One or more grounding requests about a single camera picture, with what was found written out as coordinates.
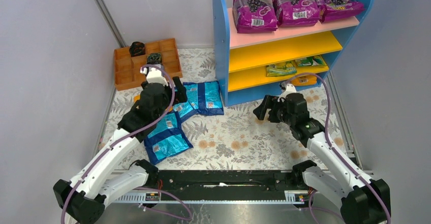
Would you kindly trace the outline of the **yellow green Fox's candy bag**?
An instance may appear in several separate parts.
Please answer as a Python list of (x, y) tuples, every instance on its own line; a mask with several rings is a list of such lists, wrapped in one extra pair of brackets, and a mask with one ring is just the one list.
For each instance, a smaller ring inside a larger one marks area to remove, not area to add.
[(267, 77), (287, 76), (296, 73), (297, 69), (291, 61), (284, 61), (266, 66)]

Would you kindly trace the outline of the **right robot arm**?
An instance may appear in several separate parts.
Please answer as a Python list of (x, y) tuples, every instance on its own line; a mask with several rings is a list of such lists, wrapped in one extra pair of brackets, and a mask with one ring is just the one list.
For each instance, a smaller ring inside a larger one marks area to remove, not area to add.
[(323, 162), (331, 175), (312, 161), (295, 165), (294, 172), (300, 183), (339, 207), (345, 223), (390, 222), (388, 184), (383, 179), (374, 180), (340, 153), (322, 123), (310, 117), (302, 94), (290, 93), (284, 98), (266, 95), (253, 113), (258, 120), (287, 124), (293, 137)]

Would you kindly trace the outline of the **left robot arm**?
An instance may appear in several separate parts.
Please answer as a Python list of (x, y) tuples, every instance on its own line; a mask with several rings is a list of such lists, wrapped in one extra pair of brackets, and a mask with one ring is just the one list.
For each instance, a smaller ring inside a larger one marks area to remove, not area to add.
[(106, 145), (71, 180), (60, 179), (53, 191), (62, 209), (60, 222), (68, 215), (78, 223), (95, 223), (105, 209), (119, 197), (138, 187), (154, 187), (158, 168), (142, 159), (119, 176), (109, 178), (120, 161), (139, 146), (157, 127), (171, 106), (187, 100), (179, 77), (168, 85), (144, 81), (140, 98), (118, 123)]

